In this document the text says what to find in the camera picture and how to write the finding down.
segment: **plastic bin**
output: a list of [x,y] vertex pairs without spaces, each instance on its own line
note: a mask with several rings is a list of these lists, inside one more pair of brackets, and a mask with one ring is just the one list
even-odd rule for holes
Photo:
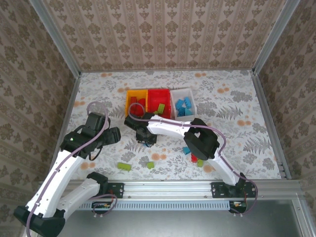
[[128,115],[128,107],[130,106],[130,98],[135,96],[137,100],[146,99],[145,111],[147,112],[148,90],[128,90],[126,92],[125,117]]
[[149,89],[147,100],[147,112],[157,111],[159,104],[164,104],[163,114],[159,115],[165,119],[171,116],[170,90],[169,89]]
[[[171,103],[172,103],[172,108],[173,108],[173,113],[174,113],[174,119],[177,121],[192,121],[196,117],[197,114],[197,105],[194,101],[194,97],[192,94],[191,89],[189,88],[184,88],[184,89],[178,89],[178,90],[171,90],[170,91],[171,95]],[[176,110],[176,103],[179,99],[184,100],[185,97],[189,97],[191,101],[192,108],[190,108],[190,111],[192,112],[192,115],[189,116],[181,116],[178,117],[179,111]]]

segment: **yellow bin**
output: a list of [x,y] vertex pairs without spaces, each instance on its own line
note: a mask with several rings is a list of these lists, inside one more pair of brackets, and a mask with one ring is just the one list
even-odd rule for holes
[[131,97],[136,97],[137,101],[145,98],[146,99],[145,111],[147,112],[148,90],[128,90],[126,92],[125,117],[128,115],[128,107],[130,106],[130,98]]

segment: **aluminum frame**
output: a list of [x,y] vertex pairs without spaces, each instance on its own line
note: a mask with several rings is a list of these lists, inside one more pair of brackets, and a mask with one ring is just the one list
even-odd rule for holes
[[[82,182],[83,180],[71,180],[64,195],[74,190]],[[213,198],[211,183],[214,182],[221,182],[221,180],[109,180],[109,183],[124,183],[122,198],[124,201],[239,200],[236,198]],[[297,200],[304,197],[298,180],[254,180],[254,182],[259,190],[258,200]]]
[[260,73],[299,2],[300,0],[288,0],[285,2],[284,8],[278,16],[276,23],[274,24],[255,64],[253,65],[253,69],[256,73]]
[[80,85],[80,78],[77,78],[77,79],[75,79],[73,91],[72,91],[70,99],[69,99],[69,103],[68,103],[68,106],[67,106],[67,109],[66,109],[64,121],[63,121],[63,124],[62,124],[61,129],[60,129],[60,133],[59,133],[59,136],[58,136],[58,140],[57,140],[57,143],[56,143],[56,147],[55,147],[55,150],[54,150],[54,154],[53,154],[53,158],[52,158],[49,170],[52,169],[52,167],[53,167],[53,165],[54,165],[54,163],[55,163],[55,161],[57,159],[57,155],[58,155],[58,152],[59,152],[59,147],[60,147],[61,143],[63,142],[64,137],[66,135],[67,127],[68,127],[70,116],[71,116],[71,112],[73,111],[73,107],[74,107],[74,104],[75,104],[76,96],[77,96],[77,93],[78,93],[78,90],[79,90],[79,85]]
[[34,10],[38,14],[40,20],[43,22],[47,32],[53,39],[55,45],[57,46],[59,52],[63,56],[65,62],[67,63],[70,71],[74,75],[75,79],[80,77],[80,69],[77,61],[73,57],[70,49],[66,45],[65,41],[62,38],[62,34],[58,31],[55,23],[48,13],[44,3],[41,0],[30,0]]
[[252,82],[255,87],[256,93],[257,93],[257,98],[258,98],[259,105],[262,111],[262,116],[266,123],[266,127],[269,134],[269,138],[271,140],[273,152],[275,153],[276,158],[281,162],[286,178],[291,179],[290,170],[288,168],[288,165],[287,165],[287,162],[286,162],[286,159],[281,147],[281,143],[277,135],[276,127],[273,123],[273,119],[270,113],[270,109],[269,109],[265,94],[263,92],[263,88],[260,83],[259,76],[257,73],[253,73],[251,75],[251,78],[252,78]]

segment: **cable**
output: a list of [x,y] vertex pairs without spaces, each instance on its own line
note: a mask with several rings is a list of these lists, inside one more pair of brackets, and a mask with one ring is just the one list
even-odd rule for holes
[[75,149],[73,152],[71,152],[58,166],[57,168],[54,170],[54,173],[52,173],[52,175],[50,176],[50,178],[48,179],[47,183],[45,184],[42,192],[40,193],[38,199],[36,200],[29,216],[28,219],[26,221],[26,235],[27,237],[31,237],[31,233],[30,233],[30,222],[31,222],[31,217],[34,214],[36,208],[38,207],[38,205],[40,204],[40,201],[43,197],[43,195],[45,194],[49,184],[51,183],[51,181],[53,180],[53,178],[55,177],[55,175],[59,172],[60,168],[63,166],[63,164],[73,155],[75,155],[77,152],[81,151],[83,148],[85,148],[86,146],[90,145],[92,142],[94,142],[96,139],[98,139],[98,137],[101,136],[101,134],[104,132],[105,129],[107,129],[109,127],[109,122],[108,122],[108,111],[106,109],[106,107],[104,106],[104,104],[102,104],[101,102],[98,101],[93,101],[91,102],[88,106],[87,106],[87,114],[89,115],[89,108],[92,104],[100,104],[105,112],[105,122],[103,127],[101,128],[100,132],[93,137],[91,140],[89,140],[88,142],[84,143],[82,146],[78,147],[77,149]]
[[141,106],[142,109],[143,109],[143,113],[144,113],[144,114],[145,114],[145,109],[144,109],[144,106],[142,106],[140,103],[132,103],[132,104],[128,107],[128,115],[129,115],[133,120],[135,120],[135,121],[139,121],[139,122],[163,122],[163,123],[166,123],[166,124],[175,125],[175,126],[179,126],[179,127],[205,128],[205,129],[210,129],[210,130],[212,130],[212,131],[214,131],[214,132],[217,132],[217,133],[223,138],[223,140],[224,140],[224,143],[223,143],[222,147],[221,147],[221,148],[219,149],[219,151],[218,151],[219,157],[220,157],[220,158],[222,159],[222,161],[227,165],[227,167],[233,172],[234,175],[236,175],[236,176],[239,177],[240,179],[243,179],[243,180],[245,180],[245,181],[248,181],[248,182],[252,183],[253,186],[255,187],[255,190],[256,190],[256,196],[255,196],[255,200],[254,200],[253,205],[249,208],[249,210],[245,211],[245,212],[243,213],[243,215],[249,213],[249,212],[253,209],[253,207],[255,206],[255,204],[256,204],[256,202],[257,202],[257,199],[258,199],[258,187],[257,187],[257,185],[256,185],[252,180],[247,179],[247,178],[245,178],[245,177],[242,177],[240,174],[236,173],[236,172],[234,171],[234,169],[228,164],[228,162],[222,157],[221,153],[222,153],[223,149],[225,148],[227,141],[226,141],[225,135],[224,135],[221,131],[219,131],[219,130],[216,129],[216,128],[213,128],[213,127],[210,127],[210,126],[205,126],[205,125],[178,124],[178,123],[176,123],[176,122],[170,122],[170,121],[165,121],[165,120],[160,120],[160,119],[139,119],[139,118],[135,118],[135,117],[130,113],[130,109],[131,109],[131,107],[132,107],[133,105],[139,105],[139,106]]
[[[107,210],[106,213],[103,214],[103,216],[105,216],[105,215],[108,215],[108,214],[116,207],[117,202],[118,202],[118,197],[115,196],[114,194],[104,194],[104,195],[100,195],[100,196],[97,196],[97,197],[92,197],[92,198],[90,198],[90,200],[94,200],[94,199],[98,199],[98,198],[103,198],[103,197],[113,197],[113,198],[115,198],[115,203],[114,203],[114,205],[113,205],[109,210]],[[93,207],[92,212],[93,212],[94,216],[96,216],[96,214],[97,214],[97,213],[95,213],[95,208],[96,208],[97,206],[105,205],[105,204],[106,204],[106,203],[98,203],[97,205],[95,205],[95,206]]]
[[97,159],[97,157],[100,155],[100,153],[101,153],[101,151],[102,151],[102,148],[103,148],[103,147],[101,147],[101,148],[99,149],[98,154],[97,154],[93,159],[91,158],[91,153],[89,153],[89,160],[90,160],[90,161],[93,161],[93,160]]

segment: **gray floor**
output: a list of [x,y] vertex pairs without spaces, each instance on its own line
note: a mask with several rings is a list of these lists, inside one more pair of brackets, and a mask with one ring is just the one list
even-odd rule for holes
[[227,211],[113,211],[94,218],[77,211],[59,237],[300,237],[288,201],[260,201],[252,213]]

